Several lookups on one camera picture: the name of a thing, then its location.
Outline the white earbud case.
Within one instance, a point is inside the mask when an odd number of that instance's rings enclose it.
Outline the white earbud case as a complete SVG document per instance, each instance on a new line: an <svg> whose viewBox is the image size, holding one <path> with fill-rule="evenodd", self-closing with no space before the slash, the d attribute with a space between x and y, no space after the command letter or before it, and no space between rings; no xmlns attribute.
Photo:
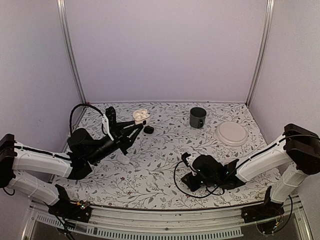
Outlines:
<svg viewBox="0 0 320 240"><path fill-rule="evenodd" d="M128 165L130 163L130 159L126 155L118 155L116 159L123 165Z"/></svg>
<svg viewBox="0 0 320 240"><path fill-rule="evenodd" d="M141 111L146 111L148 113L148 116L147 117L142 117L140 115ZM149 111L146 108L141 108L141 109L135 110L133 112L132 116L134 118L134 121L135 121L136 125L138 125L138 124L147 125L150 122L150 119L151 119Z"/></svg>

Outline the black earbud charging case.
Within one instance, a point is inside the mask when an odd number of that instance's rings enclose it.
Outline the black earbud charging case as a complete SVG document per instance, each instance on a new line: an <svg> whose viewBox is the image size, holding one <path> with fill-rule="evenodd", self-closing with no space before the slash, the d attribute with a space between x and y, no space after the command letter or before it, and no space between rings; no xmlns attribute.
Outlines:
<svg viewBox="0 0 320 240"><path fill-rule="evenodd" d="M150 125L144 127L143 132L146 134L152 134L154 132L154 128Z"/></svg>

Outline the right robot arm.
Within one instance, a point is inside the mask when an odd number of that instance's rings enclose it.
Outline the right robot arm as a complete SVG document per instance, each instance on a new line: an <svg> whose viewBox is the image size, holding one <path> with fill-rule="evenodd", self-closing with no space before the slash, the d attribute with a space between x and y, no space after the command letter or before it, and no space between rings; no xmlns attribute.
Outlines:
<svg viewBox="0 0 320 240"><path fill-rule="evenodd" d="M266 201L259 206L262 218L269 218L308 176L320 172L320 137L293 123L284 127L276 140L246 160L235 159L222 165L211 155L181 156L191 169L181 181L191 192L201 187L233 190L244 186L256 176L280 165L288 164L280 179L266 192Z"/></svg>

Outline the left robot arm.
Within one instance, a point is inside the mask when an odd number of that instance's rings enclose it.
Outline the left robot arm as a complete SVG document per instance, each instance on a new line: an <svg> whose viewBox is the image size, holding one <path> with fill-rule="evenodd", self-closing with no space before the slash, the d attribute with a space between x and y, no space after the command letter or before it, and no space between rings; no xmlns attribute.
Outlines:
<svg viewBox="0 0 320 240"><path fill-rule="evenodd" d="M54 206L63 217L70 217L75 210L66 190L28 171L82 180L92 172L92 166L116 150L126 155L143 127L142 123L134 121L113 123L107 126L107 134L100 139L93 139L86 129L78 128L67 140L68 153L32 148L17 142L15 136L8 133L0 140L0 186L41 200Z"/></svg>

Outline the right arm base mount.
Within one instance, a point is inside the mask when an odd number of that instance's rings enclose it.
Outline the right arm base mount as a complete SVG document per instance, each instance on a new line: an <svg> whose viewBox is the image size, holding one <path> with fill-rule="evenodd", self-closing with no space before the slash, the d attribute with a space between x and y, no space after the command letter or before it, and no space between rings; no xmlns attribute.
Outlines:
<svg viewBox="0 0 320 240"><path fill-rule="evenodd" d="M271 201L271 186L265 192L264 201L261 204L243 207L241 209L241 217L245 223L265 220L284 214L283 203L275 203Z"/></svg>

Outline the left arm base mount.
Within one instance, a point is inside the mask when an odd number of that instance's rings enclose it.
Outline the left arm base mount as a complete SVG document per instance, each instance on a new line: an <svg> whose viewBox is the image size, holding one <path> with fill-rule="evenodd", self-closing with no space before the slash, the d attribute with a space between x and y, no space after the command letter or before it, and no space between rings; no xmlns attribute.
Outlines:
<svg viewBox="0 0 320 240"><path fill-rule="evenodd" d="M56 184L55 187L58 191L58 202L48 206L48 213L63 219L88 223L92 214L91 203L83 200L71 202L62 186Z"/></svg>

